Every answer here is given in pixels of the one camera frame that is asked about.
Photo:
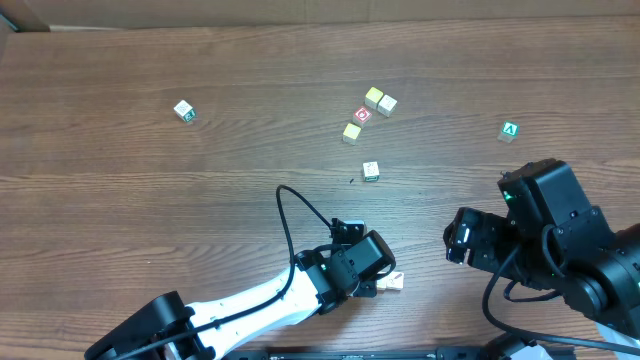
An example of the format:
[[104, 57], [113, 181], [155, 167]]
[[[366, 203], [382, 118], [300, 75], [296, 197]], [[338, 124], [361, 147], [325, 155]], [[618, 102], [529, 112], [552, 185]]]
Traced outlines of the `yellow top wooden block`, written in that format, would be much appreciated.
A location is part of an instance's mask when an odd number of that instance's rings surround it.
[[387, 278], [384, 277], [376, 281], [376, 289], [378, 291], [384, 291], [387, 289]]

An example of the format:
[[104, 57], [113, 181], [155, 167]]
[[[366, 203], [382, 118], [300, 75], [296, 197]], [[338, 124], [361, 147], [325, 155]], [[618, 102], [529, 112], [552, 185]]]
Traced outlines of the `white block with red stroke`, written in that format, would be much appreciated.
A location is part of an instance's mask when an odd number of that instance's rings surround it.
[[400, 291], [404, 288], [404, 279], [405, 274], [403, 272], [392, 272], [386, 277], [386, 288]]

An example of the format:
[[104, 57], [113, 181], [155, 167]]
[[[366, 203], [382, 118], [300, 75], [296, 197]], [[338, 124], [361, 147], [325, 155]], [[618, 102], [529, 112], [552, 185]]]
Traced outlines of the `white block with green edge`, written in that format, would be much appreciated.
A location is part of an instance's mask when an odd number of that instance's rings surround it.
[[373, 162], [365, 162], [363, 164], [363, 180], [365, 182], [376, 182], [380, 178], [379, 166], [378, 163]]

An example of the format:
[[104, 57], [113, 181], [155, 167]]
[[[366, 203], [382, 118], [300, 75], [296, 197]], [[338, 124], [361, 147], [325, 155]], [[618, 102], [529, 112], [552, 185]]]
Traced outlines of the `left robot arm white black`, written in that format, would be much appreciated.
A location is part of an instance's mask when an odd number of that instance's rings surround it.
[[175, 291], [156, 297], [84, 354], [87, 359], [221, 359], [271, 330], [342, 305], [390, 273], [395, 258], [370, 231], [353, 244], [305, 250], [272, 280], [223, 299], [186, 304]]

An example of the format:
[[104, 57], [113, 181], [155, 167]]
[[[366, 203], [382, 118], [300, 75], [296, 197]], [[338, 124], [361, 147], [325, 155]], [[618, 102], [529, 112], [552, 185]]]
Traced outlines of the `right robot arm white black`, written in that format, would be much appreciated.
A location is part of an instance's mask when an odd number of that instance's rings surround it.
[[[497, 183], [506, 216], [460, 208], [443, 233], [448, 261], [491, 273], [482, 312], [502, 335], [475, 351], [477, 359], [515, 359], [545, 343], [639, 354], [639, 228], [614, 232], [592, 205], [570, 166], [553, 158], [506, 172]], [[601, 340], [551, 335], [508, 325], [490, 311], [501, 278], [503, 296], [516, 284], [540, 291], [540, 300], [563, 298], [595, 322]]]

